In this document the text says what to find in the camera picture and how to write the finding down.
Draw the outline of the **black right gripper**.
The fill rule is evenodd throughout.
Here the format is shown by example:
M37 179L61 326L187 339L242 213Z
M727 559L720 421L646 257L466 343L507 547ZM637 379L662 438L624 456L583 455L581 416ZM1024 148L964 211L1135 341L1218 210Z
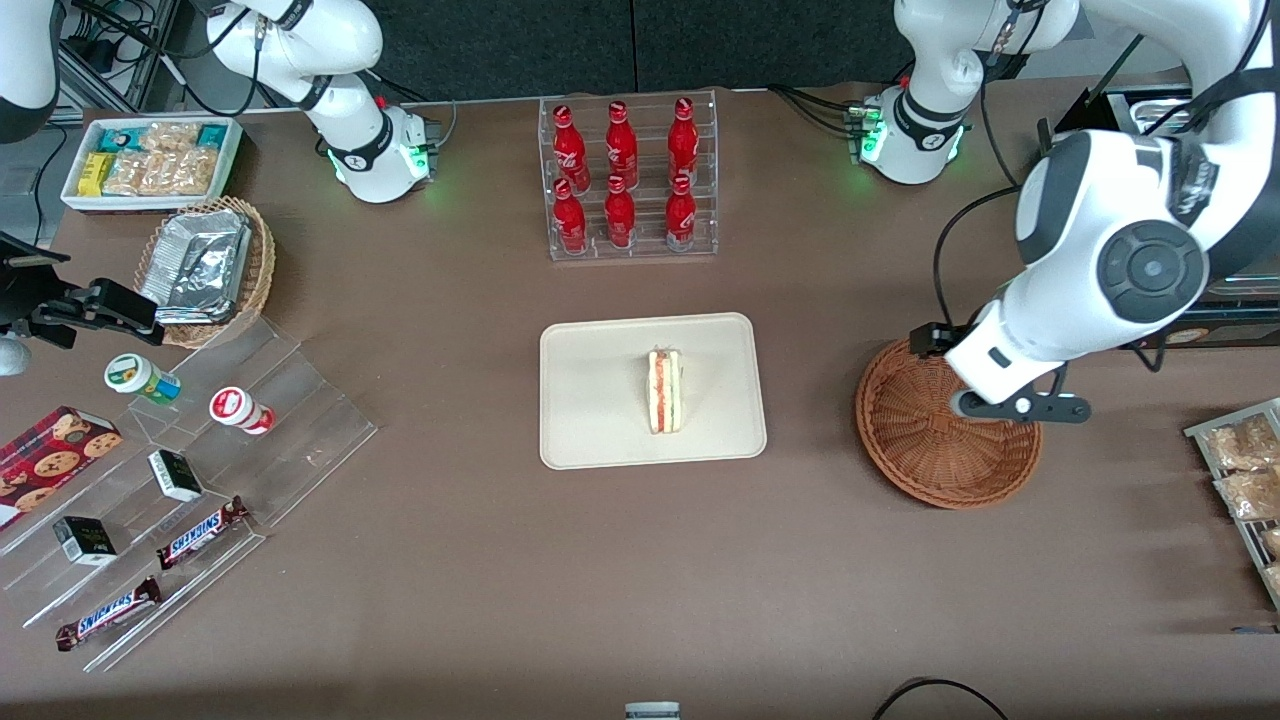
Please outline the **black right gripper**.
M88 291L68 283L54 268L69 260L65 254L1 233L3 332L59 348L73 348L79 328L114 331L150 346L164 345L165 327L156 324L157 305L152 300L110 279L95 279ZM95 320L88 318L90 311Z

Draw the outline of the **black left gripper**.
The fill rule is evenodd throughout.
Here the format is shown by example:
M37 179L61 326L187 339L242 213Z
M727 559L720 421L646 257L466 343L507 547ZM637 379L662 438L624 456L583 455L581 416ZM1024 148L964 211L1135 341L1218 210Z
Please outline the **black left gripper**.
M916 357L940 357L960 345L970 333L969 324L928 322L913 329L909 336L911 354Z

